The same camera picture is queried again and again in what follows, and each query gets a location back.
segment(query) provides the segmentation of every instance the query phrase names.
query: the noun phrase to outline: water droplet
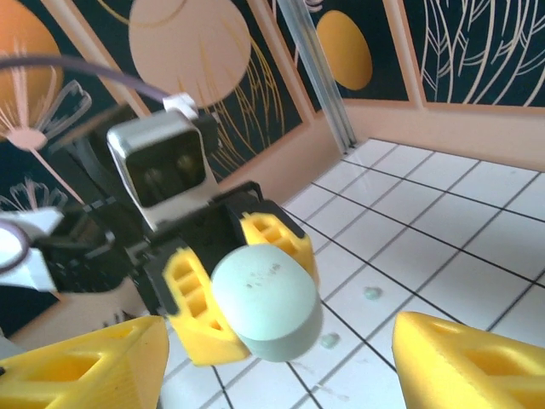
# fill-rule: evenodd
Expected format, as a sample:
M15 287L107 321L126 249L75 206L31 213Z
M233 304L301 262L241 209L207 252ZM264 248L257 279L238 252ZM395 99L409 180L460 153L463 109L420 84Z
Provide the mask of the water droplet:
M382 295L382 290L379 287L365 287L364 296L368 300L375 301L378 300Z
M331 332L320 338L320 345L326 349L332 349L339 343L339 341L341 341L341 336L336 332Z

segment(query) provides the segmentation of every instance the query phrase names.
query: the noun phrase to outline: grid line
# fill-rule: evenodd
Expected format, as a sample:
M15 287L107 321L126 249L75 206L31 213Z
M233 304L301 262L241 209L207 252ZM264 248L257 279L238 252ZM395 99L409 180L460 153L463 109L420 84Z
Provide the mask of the grid line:
M221 392L223 393L223 396L225 396L225 400L227 401L227 404L229 405L229 409L234 409L234 406L232 405L232 402L231 402L231 398L229 398L229 394L227 393L225 385L223 384L223 381L221 380L220 373L218 372L218 368L216 368L215 366L212 366L212 369L214 370L215 377L218 380L218 383L220 384Z
M374 164L373 166L379 164L382 160L384 160L386 157L388 157L393 151L395 151L400 145L397 145L395 148L393 148L391 151L389 151L388 153L386 153L384 156L382 156L380 159L378 159ZM412 174L413 172L415 172L418 168L420 168L423 164L425 164L427 162L428 159L430 159L431 157L433 156L432 153L430 153L428 156L426 156L421 162L419 162L417 165L415 165L414 168L412 168L412 170L410 170L409 172L407 172L405 174L404 177L407 177L408 175ZM362 178L366 173L368 173L371 169L370 168L366 168L367 171L364 171L361 175L358 175L353 181L350 181L350 183L348 183L343 189L341 189L341 191L339 193L342 193L344 192L345 190L347 190L349 187L351 187L357 180L359 180L360 178ZM399 181L393 185L390 189L387 190L387 192L385 192L378 200L376 200L374 204L376 204L376 202L378 202L380 199L382 199L384 196L386 196L388 193L390 193L394 188L396 188L401 182L402 182L402 179L400 176L393 176L393 177L396 177L399 179ZM311 183L311 185L314 185L315 187L322 187L320 186L319 184L317 184L315 181ZM327 207L327 205L329 205L333 200L336 199L336 196L339 196L339 193L337 192L334 192L332 190L329 190L329 189L325 189L327 190L328 192L330 193L333 193L334 196L327 200L324 204L322 204L320 207L318 207L313 213L310 214L310 216L307 216L305 217L304 219L302 219L303 222L307 222L309 221L310 219L312 219L313 217L315 217L320 211L322 211L323 209L325 209L325 207Z
M480 163L480 162L477 162L477 163L474 164L469 170L467 170L467 171L464 173L464 175L462 175L457 181L455 181L455 182L452 184L452 186L449 187L449 189L452 189L457 183L459 183L459 182L460 182L460 181L461 181L461 180L462 180L462 179L463 179L471 170L473 170L474 167L476 167L479 163ZM520 191L519 191L517 194L515 194L515 195L511 198L511 200L509 200L509 201L505 204L505 206L508 206L512 201L514 201L514 200L515 200L515 199L516 199L516 198L517 198L517 197L518 197L518 196L527 188L527 186L529 186L529 185L535 180L535 178L536 178L537 176L538 176L538 175L536 175L536 176L535 176L534 178L532 178L526 185L524 185L524 186L520 189ZM388 192L386 192L385 194L383 194L376 202L378 202L379 200L383 199L383 197L385 197L387 194L390 193L391 190L393 190L395 187L397 187L397 186L400 184L400 182L396 183L396 184L394 185L394 187L392 187L390 190L388 190ZM329 189L324 188L324 187L321 187L321 186L319 186L319 185L316 184L316 183L315 183L315 185L316 185L317 187L323 188L324 190L333 193L333 194L335 195L334 197L342 197L342 195L339 194L339 193L332 192L332 191L330 191ZM351 274L350 277L348 277L347 279L345 279L345 281L344 281L343 283L341 283L341 284L333 291L333 293L331 293L330 295L328 295L328 296L326 297L326 299L328 299L328 300L331 299L331 298L335 295L335 293L337 293L341 288L343 288L351 279L353 279L353 277L355 277L357 274L359 274L367 265L370 265L371 267L373 267L373 268L374 268L376 271L378 271L379 273L382 273L383 275L385 275L386 277L388 277L388 278L391 279L392 281L396 282L398 285L401 285L401 286L404 287L406 290L408 290L409 293L410 293L410 296L409 296L404 302L402 302L402 303L401 303L401 304L400 304L400 305L399 305L399 306L398 306L390 315L388 315L388 317L387 317L387 318L386 318L378 327L376 327L375 330L374 330L367 338L363 338L363 337L362 337L357 331L355 331L355 330L354 330L354 329L353 329L353 328L352 328L352 327L351 327L351 326L350 326L350 325L349 325L349 324L348 324L348 323L347 323L347 322L346 322L346 321L345 321L337 312L335 312L331 307L329 307L329 305L327 304L326 301L323 301L323 305L324 305L324 306L325 306L325 307L326 307L326 308L327 308L327 309L328 309L328 310L329 310L329 311L330 311L338 320L340 320L340 321L343 323L343 325L345 325L348 329L350 329L350 331L352 331L352 332L353 332L353 333L362 341L362 343L360 344L360 347L359 347L359 348L356 348L351 354L349 354L348 357L346 357L340 364L338 364L332 371L330 371L330 373L328 373L320 383L327 382L327 379L331 378L335 373L337 373L337 372L346 364L346 362L348 362L348 361L350 360L350 358L357 352L357 350L361 349L364 345L369 346L369 347L371 348L371 350L373 350L373 352L374 352L379 358L381 358L384 362L386 362L387 365L388 365L391 369L393 369L393 370L395 371L395 367L394 367L388 360L386 360L386 359L385 359L385 358L384 358L384 357L383 357L383 356L382 356L382 355L381 355L381 354L380 354L380 353L379 353L379 352L378 352L378 351L377 351L377 350L368 342L368 340L371 340L371 339L374 337L374 335L375 335L376 333L378 333L378 332L387 324L387 322L389 322L389 321L390 321L390 320L391 320L399 311L401 311L401 310L402 310L402 309L403 309L403 308L404 308L412 299L414 299L415 297L421 298L424 302L427 302L428 304L432 305L432 306L435 307L438 311L441 311L441 312L443 312L443 313L446 313L446 311L442 310L442 308L438 308L437 306L433 305L432 302L429 302L427 299L425 299L425 298L423 298L422 296L420 296L420 294L418 294L418 291L420 291L423 287L425 287L425 286L426 286L426 285L427 285L435 276L437 276L437 274L440 273L440 271L442 271L448 264L450 264L450 262L451 262L456 256L458 256L458 255L460 254L460 250L462 250L463 247L465 247L465 246L467 246L469 243L471 243L471 241L473 241L475 237L477 237L477 236L478 236L478 235L479 235L479 234L480 234L480 233L481 233L481 232L482 232L482 231L483 231L483 230L484 230L484 229L485 229L485 228L486 228L494 219L496 219L496 217L497 217L499 214L501 214L502 210L499 210L499 211L498 211L498 212L497 212L497 213L496 213L496 214L495 214L495 215L494 215L494 216L493 216L493 217L492 217L492 218L491 218L483 227L481 227L481 228L480 228L480 229L479 229L471 238L469 238L469 239L466 241L466 243L462 246L461 249L458 249L457 247L452 246L452 247L454 247L455 249L457 249L458 251L455 252L455 254L452 255L452 256L451 256L451 257L450 257L450 258L449 258L449 259L448 259L440 268L438 268L438 270L436 270L436 272L432 275L432 277L430 277L428 280L426 280L424 283L422 283L422 285L420 285L419 288L418 288L416 291L412 291L410 288L407 288L406 286L402 285L402 284L399 283L396 279L393 279L393 278L390 277L388 274L385 274L384 272L382 272L380 269L375 268L375 267L370 263L370 262L372 261L373 258L377 257L378 254L382 253L382 251L383 251L384 249L386 249L386 248L387 248L387 247L388 247L388 246L389 246L389 245L390 245L390 244L391 244L399 235L401 235L404 231L406 231L407 228L410 228L411 223L413 223L413 222L415 222L417 219L419 219L419 218L420 218L423 214L425 214L425 213L426 213L426 212L427 212L427 211L428 211L428 210L429 210L437 201L439 201L443 196L445 196L446 191L443 191L443 192L444 192L444 193L443 193L441 196L439 196L436 200L434 200L434 201L433 201L433 202L432 202L432 203L431 203L423 212L421 212L420 215L418 215L418 216L417 216L413 221L411 221L409 224L407 224L407 223L401 223L401 224L405 225L405 228L404 228L400 233L398 233L398 234L393 238L393 240L390 240L389 243L387 243L383 248L381 248L381 249L380 249L380 250L379 250L379 251L378 251L378 252L377 252L369 261L368 261L368 262L367 262L366 260L364 260L362 257L358 256L357 254L353 253L353 252L350 251L349 249L346 249L344 246L342 246L342 245L340 245L338 242L336 242L335 237L339 236L339 235L342 233L342 231L339 232L338 234L336 234L336 236L334 236L334 238L330 238L327 234L323 234L322 232L319 232L319 230L317 230L316 228L314 228L317 232L322 233L323 236L325 236L325 238L330 239L330 243L335 243L336 245L339 245L341 248L343 248L343 250L348 251L349 253L353 254L353 256L357 257L360 261L362 261L362 262L364 263L364 266L363 266L362 268L359 268L356 272L354 272L353 274ZM366 213L368 210L373 210L373 209L371 209L371 208L368 207L368 206L363 206L363 205L361 205L361 206L365 208L365 210L362 212L362 215L363 215L364 213ZM357 217L354 221L352 221L351 223L349 223L348 226L353 225L353 224L354 224L362 215L360 215L360 216ZM309 223L307 222L307 220L308 220L308 219L306 219L305 221L303 221L303 220L301 220L301 221L302 221L305 225L309 225ZM426 234L426 235L429 236L429 237L432 237L433 239L436 239L436 238L434 238L434 236L432 236L432 235L429 235L429 234ZM519 297L517 298L517 300L519 300L519 299L522 298L523 296L524 296L524 293L521 294L521 295L519 295ZM510 308L508 308L508 309L504 312L503 316L504 316L505 314L507 314L509 310L510 310ZM451 315L448 314L448 313L447 313L446 315L449 316L450 318L454 319L455 322L459 322L459 323L463 324L460 320L456 319L456 317L453 317L453 316L451 316Z
M372 261L377 257L379 256L384 250L386 250L386 248L392 244L392 242L399 236L396 235L393 239L391 239L388 243L386 243L373 257L370 258L370 260L365 260L363 257L361 257L360 255L356 254L355 252L351 251L350 249L348 249L347 247L345 247L344 245L342 245L341 243L337 242L335 239L330 239L330 241L332 243L335 243L336 245L338 245L339 247L341 247L344 251L346 251L347 253L349 253L350 255L356 257L358 260L360 260L363 264L364 264L364 267L361 268L359 272L361 272L365 267L369 266L373 269L375 269L378 273L382 274L383 276L387 277L388 279L390 279L391 281L393 281L394 283L396 283L397 285L401 286L402 288L404 288L405 290L407 290L409 293L413 294L414 296L422 299L424 302L428 303L429 305L431 305L432 307L436 308L437 310L439 310L440 312L442 312L443 314L447 315L449 318L451 318L452 320L454 320L455 322L458 322L458 323L462 323L458 318L456 318L455 316L453 316L452 314L448 313L447 311L443 310L441 307L435 305L433 302L430 302L429 300L427 300L426 298L424 298L423 296L421 296L420 294L418 294L416 291L412 290L409 286L401 283L399 280L395 279L394 277L391 277L389 274L385 273L384 271L382 271L380 268L376 267L375 265L372 264Z
M387 151L386 153L384 153L379 159L377 159L375 162L373 162L371 164L371 167L375 166L376 164L378 164L380 161L382 161L386 156L388 156L390 153L392 153L393 151L395 151L398 147L400 147L400 145L398 143L394 143L394 142L388 142L388 143L391 143L393 145L393 147ZM355 154L358 149L360 147L356 147L354 148L353 152L350 152L349 154L345 155L344 158L349 158L351 157L353 154Z
M257 364L261 362L260 358L257 358L252 363L250 363L247 367L245 367L236 377L231 379L226 385L225 389L230 389L235 383L237 383L240 379L242 379L248 372L250 372L252 369L255 368Z
M532 182L536 179L536 177L537 177L537 176L535 176L534 178L532 178L528 183L532 183ZM315 186L316 186L316 187L320 187L321 189L323 189L323 190L325 190L325 191L327 191L327 192L333 193L333 191L329 190L329 189L326 188L326 187L322 187L322 186L319 186L319 185L315 185ZM451 247L451 248L453 248L453 249L455 249L455 250L457 250L457 251L460 251L460 252L462 252L462 253L464 253L464 254L467 254L467 255L469 255L469 256L473 256L473 257L479 259L479 260L482 261L482 262L486 262L486 263L488 263L488 264L490 264L490 265L492 265L492 266L494 266L494 267L496 267L496 268L500 268L501 270L506 271L506 272L508 272L508 273L510 273L510 274L512 274L512 275L515 275L515 276L517 276L517 277L519 277L519 278L521 278L521 279L523 279L523 280L525 280L525 281L529 281L529 282L532 282L532 283L535 281L534 279L529 279L529 278L525 277L525 276L522 275L522 274L519 274L519 273L514 272L513 270L510 270L509 268L505 268L505 267L503 267L503 266L500 265L500 264L496 264L496 263L494 263L494 262L492 262L492 261L490 261L490 260L487 260L487 259L483 258L482 256L478 256L478 255L476 255L476 254L473 254L473 253L470 252L470 251L465 250L464 247L466 247L469 243L466 243L466 244L464 244L463 246L453 245L452 243L449 243L449 242L446 241L446 240L443 240L443 239L440 239L440 238L438 238L438 237L435 237L435 236L433 236L433 235L430 234L430 233L427 233L427 232L425 232L425 231L423 231L423 230L421 230L421 229L419 229L419 228L416 228L416 227L412 226L412 223L413 223L413 222L415 222L415 221L418 220L421 216L423 216L423 214L425 214L425 213L429 210L430 207L432 207L432 206L435 205L440 199L442 199L442 198L445 196L445 194L439 196L435 201L433 201L433 203L431 203L431 204L430 204L430 205L429 205L429 206L428 206L428 207L427 207L419 216L417 216L411 223L405 223L405 222L399 221L398 219L396 219L396 218L393 217L393 216L387 215L386 213L382 213L382 212L379 211L379 210L373 209L371 206L368 206L368 205L365 205L365 204L361 204L361 203L357 202L356 200L353 200L353 199L350 199L350 198L348 198L348 197L346 197L346 196L343 196L341 193L336 193L337 196L339 196L339 197L341 197L341 198L343 198L343 199L345 199L345 200L348 200L348 201L354 203L355 205L359 205L360 207L364 208L363 213L362 213L360 216L358 216L354 221L352 221L352 223L350 223L350 224L347 226L348 228L349 228L352 224L354 224L354 223L355 223L361 216L363 216L365 213L367 213L368 211L372 211L373 213L376 213L376 214L379 215L379 216L386 217L387 219L389 219L389 220L391 220L391 221L393 221L393 222L397 222L398 224L401 224L401 225L405 226L406 228L410 228L411 230L414 230L414 231L416 231L416 232L418 232L418 233L420 233L420 234L423 234L423 235L425 235L425 236L428 236L430 239L435 239L435 240L437 240L438 242L440 242L440 243L442 243L442 244L444 244L444 245L448 245L449 247ZM509 205L514 199L517 198L517 196L518 196L518 195L515 195L511 200L508 201L508 203L507 203L506 205ZM497 212L496 214L494 214L494 216L492 216L491 219L483 226L483 228L488 227L488 226L490 225L490 223L493 222L493 221L494 221L494 220L495 220L503 211L505 211L505 210L504 210L504 209L499 209L498 212ZM313 228L314 230L316 230L316 228L313 227L311 224L309 224L309 223L307 223L307 222L305 222L305 224L308 224L311 228ZM345 231L346 231L346 228L344 228L343 230L341 230L336 236L338 236L340 233L344 233Z
M320 402L318 402L318 400L316 399L316 396L314 396L313 392L310 390L310 388L308 388L307 384L305 383L305 381L303 381L301 375L299 375L299 372L297 372L295 370L295 368L293 367L293 364L291 364L291 362L286 362L287 366L289 367L289 369L293 372L293 374L295 375L295 377L297 378L297 380L299 381L299 383L301 384L301 386L305 389L305 391L307 392L307 395L310 397L310 399L313 400L314 404L318 407L318 409L324 409L324 407L322 405L320 405Z
M464 196L462 194L459 194L459 193L454 193L454 192L451 192L450 190L453 188L453 187L449 187L449 189L447 190L444 190L444 189L441 189L439 187L435 187L435 186L430 186L430 185L427 185L426 183L422 183L421 181L413 181L412 179L408 179L407 176L396 176L392 173L388 173L388 172L385 172L384 170L378 170L378 169L375 169L375 168L372 168L372 167L369 167L369 166L365 166L365 165L362 165L362 164L357 164L355 162L350 162L349 160L346 160L346 159L342 159L342 162L346 162L347 164L353 164L355 166L358 166L359 168L362 168L362 169L365 169L365 172L362 174L362 175L365 175L367 174L369 171L374 171L374 172L377 172L377 173L381 173L383 175L386 175L386 176L391 176L391 177L397 177L398 179L401 179L402 181L408 181L410 183L414 183L415 185L419 185L419 186L422 186L422 187L429 187L430 189L433 189L433 190L436 190L436 191L439 191L439 192L443 192L443 193L447 193L447 194L450 194L452 196L457 196L458 198L461 198L461 199L467 199L467 200L471 200L472 202L475 202L475 203L479 203L481 205L487 205L487 206L490 206L490 207L494 207L496 209L502 209L503 211L506 211L507 213L513 213L514 215L517 215L517 216L522 216L522 217L526 217L527 219L531 219L531 220L534 220L536 222L541 222L541 223L545 223L545 220L543 219L540 219L539 217L535 217L535 216L531 216L531 215L526 215L525 213L520 213L516 210L510 210L510 209L507 209L506 207L501 207L501 206L498 206L497 204L492 204L492 203L488 203L488 202L484 202L482 200L478 200L478 199L474 199L474 198L469 198L468 196ZM523 188L522 192L524 192L524 190L526 190L528 186L525 185L525 187Z
M386 142L386 143L395 143L396 145L398 146L401 146L401 147L415 147L416 149L421 149L422 151L429 151L429 152L433 152L433 153L443 153L444 155L450 155L450 156L457 156L459 158L466 158L466 159L473 159L473 160L480 160L478 158L472 158L472 157L469 157L469 156L462 156L462 155L457 155L455 153L446 153L446 152L441 152L441 151L437 151L435 149L432 149L432 148L429 148L429 147L419 147L417 145L413 145L409 142L403 142L403 143L399 143L399 142L392 142L392 141L387 141L387 140L384 140L384 139L377 139L377 138L369 138L367 141L379 141L379 142ZM367 142L361 142L361 144L359 146L357 146L356 149L362 147L363 145L365 145L365 143ZM509 166L511 168L518 168L518 169L522 169L522 170L530 170L532 172L534 172L535 170L533 169L528 169L528 168L522 168L520 166L512 166L512 165L505 165L505 164L501 164L499 162L494 162L493 160L487 160L486 161L487 163L489 164L500 164L502 166Z
M489 325L489 327L486 329L487 331L493 331L494 328L497 327L497 325L502 322L502 320L517 306L517 304L525 297L526 294L528 294L534 286L539 286L536 284L538 280L540 280L543 276L545 276L545 268L540 272L540 274L537 276L534 283L530 283L524 291L509 305L505 311L502 312L502 314L492 323Z
M291 409L299 409L301 406L303 406L303 405L307 402L307 400L309 400L309 399L311 400L311 399L312 399L312 398L311 398L311 395L312 395L312 393L306 394L305 396L303 396L302 398L300 398L300 399L297 401L297 403L295 403L295 404L291 407Z
M324 239L326 239L327 241L325 243L323 243L319 248L317 249L314 249L314 255L316 256L317 254L319 254L321 251L323 251L325 249L325 247L329 246L330 245L330 242L329 242L329 238L327 236L325 236L322 232L318 231L317 229L313 228L310 224L308 223L305 223L301 218L297 218L297 220L301 223L299 225L300 228L302 228L302 225L304 224L305 226L308 226L310 227L312 230L314 230L316 233L318 233L320 236L322 236Z
M203 405L199 407L199 409L208 409L212 405L215 404L215 402L220 399L220 396L223 396L223 391L218 390L215 394L212 395L210 399L208 399Z
M170 373L166 377L164 377L163 385L165 385L175 375L180 373L182 369L184 369L187 365L189 365L190 362L191 361L189 359L186 359L181 364L179 364L177 367L175 367L172 371L170 371Z

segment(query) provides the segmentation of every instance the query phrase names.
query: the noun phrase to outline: floor tile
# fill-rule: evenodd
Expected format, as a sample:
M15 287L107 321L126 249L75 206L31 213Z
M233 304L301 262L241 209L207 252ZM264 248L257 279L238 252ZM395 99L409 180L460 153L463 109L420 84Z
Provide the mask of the floor tile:
M412 181L446 190L475 165L475 159L446 153L434 153L430 159L408 176Z
M198 408L211 400L220 390L220 384L211 367L196 367L189 364L163 385L161 404L163 409Z
M172 327L172 324L170 324L170 320L168 318L165 318L164 319L164 324L167 327L167 332L170 334L174 330L174 328Z
M378 287L377 300L364 296L365 287ZM327 304L358 334L368 337L388 316L410 297L410 293L371 267L352 278Z
M441 194L439 190L403 181L373 208L397 221L409 224Z
M416 290L454 253L456 249L407 229L373 260L373 266Z
M305 220L334 196L333 193L321 187L311 185L295 196L284 208L288 212Z
M310 242L313 245L314 252L319 251L322 247L324 247L324 245L329 242L329 239L327 237L318 232L316 229L311 228L307 224L303 223L301 227L303 231L308 234L308 237L310 237Z
M545 289L533 286L493 332L545 348Z
M225 395L221 394L218 399L214 400L210 405L205 407L206 409L230 409Z
M544 203L545 175L541 174L509 205L508 209L545 220Z
M297 409L318 409L318 406L314 403L314 400L307 398Z
M405 305L401 311L411 311L415 313L427 314L433 317L437 317L443 320L451 320L449 317L444 315L441 311L432 307L427 302L424 302L420 298L413 298L410 300L407 305ZM392 353L392 337L393 337L393 326L395 325L395 317L392 317L385 326L381 328L380 331L376 333L371 339L370 344L391 364L395 365L393 362L393 353Z
M413 226L443 241L461 247L495 214L497 209L485 204L443 196Z
M407 176L425 158L430 151L417 147L396 147L388 156L376 164L373 168L396 176Z
M481 162L451 191L495 206L504 206L536 172Z
M399 182L398 177L369 170L342 191L341 195L364 206L371 206Z
M169 360L164 375L167 377L175 368L188 360L186 349L175 331L169 332Z
M334 348L324 348L318 340L306 354L292 362L294 369L310 389L330 373L335 366L361 343L359 338L346 325L338 320L328 309L324 309L324 327L321 335L333 332L341 337L339 343Z
M286 364L261 361L227 390L236 409L290 408L305 394Z
M390 142L370 139L364 145L356 149L356 152L348 156L346 161L371 167L396 146L397 145Z
M366 168L356 164L340 162L332 170L319 177L316 184L338 193L365 171Z
M316 256L320 277L319 292L326 298L364 263L335 243L330 243Z
M503 212L466 248L528 279L545 268L545 223Z
M402 224L368 211L344 231L337 242L369 261L403 228Z
M405 409L397 374L366 347L314 395L324 408Z
M464 324L485 330L527 285L519 277L460 254L420 294Z
M307 222L320 233L332 238L363 211L364 208L360 205L337 197Z
M246 360L239 362L233 362L232 364L218 365L215 367L220 375L223 386L227 386L235 377L237 377L242 371L249 367L254 361L255 357L250 356Z

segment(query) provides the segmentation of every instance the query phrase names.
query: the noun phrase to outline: dandelion illustration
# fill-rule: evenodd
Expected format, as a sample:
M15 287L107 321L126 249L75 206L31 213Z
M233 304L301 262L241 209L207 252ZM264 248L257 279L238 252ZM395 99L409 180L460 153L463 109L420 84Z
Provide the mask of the dandelion illustration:
M6 51L0 51L0 54L10 56ZM20 47L15 40L13 54L26 55L26 47L24 45ZM15 106L6 101L0 103L0 141L7 140L21 151L31 153L71 196L82 202L39 151L76 123L90 109L92 100L75 80L61 89L55 98L57 73L53 67L49 69L51 72L49 88L34 107L29 107L26 68L11 69Z
M62 207L68 196L59 189L50 190L44 183L26 177L9 189L9 196L0 196L0 211L35 210L42 207Z

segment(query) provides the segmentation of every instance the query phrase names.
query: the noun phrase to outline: white tiled floor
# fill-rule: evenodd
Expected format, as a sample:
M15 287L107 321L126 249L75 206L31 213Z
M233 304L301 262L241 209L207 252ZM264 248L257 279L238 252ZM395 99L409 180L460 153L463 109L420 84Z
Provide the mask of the white tiled floor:
M171 334L163 409L402 409L399 311L545 347L545 176L369 141L285 209L313 241L323 334L341 341L290 365L196 368Z

